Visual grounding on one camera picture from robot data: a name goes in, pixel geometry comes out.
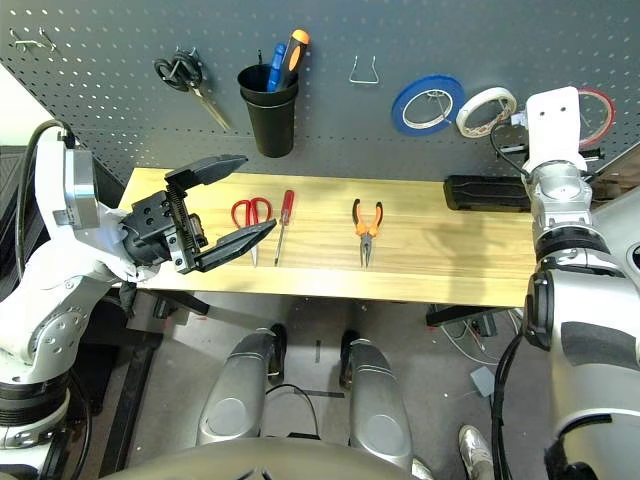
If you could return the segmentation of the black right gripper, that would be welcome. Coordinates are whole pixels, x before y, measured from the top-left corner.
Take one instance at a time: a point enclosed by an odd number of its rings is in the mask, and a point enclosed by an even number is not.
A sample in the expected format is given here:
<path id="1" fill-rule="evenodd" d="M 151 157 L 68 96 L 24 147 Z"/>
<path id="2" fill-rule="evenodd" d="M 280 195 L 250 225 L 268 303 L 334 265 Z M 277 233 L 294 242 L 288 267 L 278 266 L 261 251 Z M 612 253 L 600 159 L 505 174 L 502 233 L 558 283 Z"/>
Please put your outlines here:
<path id="1" fill-rule="evenodd" d="M 500 151 L 505 155 L 515 155 L 515 154 L 528 154 L 529 148 L 527 145 L 513 145 L 513 146 L 503 146 L 500 148 Z M 579 154 L 584 159 L 603 159 L 604 154 L 601 152 L 600 148 L 580 150 Z"/>

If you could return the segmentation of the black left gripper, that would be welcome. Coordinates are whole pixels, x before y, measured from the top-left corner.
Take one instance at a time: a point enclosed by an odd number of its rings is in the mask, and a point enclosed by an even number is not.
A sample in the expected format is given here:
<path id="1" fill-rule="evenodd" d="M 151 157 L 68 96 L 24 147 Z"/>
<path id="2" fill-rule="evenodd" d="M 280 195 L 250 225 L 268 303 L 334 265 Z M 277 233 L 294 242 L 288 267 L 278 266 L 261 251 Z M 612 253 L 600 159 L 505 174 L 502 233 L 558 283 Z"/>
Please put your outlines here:
<path id="1" fill-rule="evenodd" d="M 275 228 L 276 221 L 242 227 L 208 244 L 200 218 L 189 214 L 186 191 L 226 178 L 248 162 L 244 155 L 205 157 L 165 175 L 165 190 L 135 202 L 121 226 L 126 232 L 124 248 L 138 266 L 171 262 L 178 273 L 208 272 L 235 260 L 256 247 Z"/>

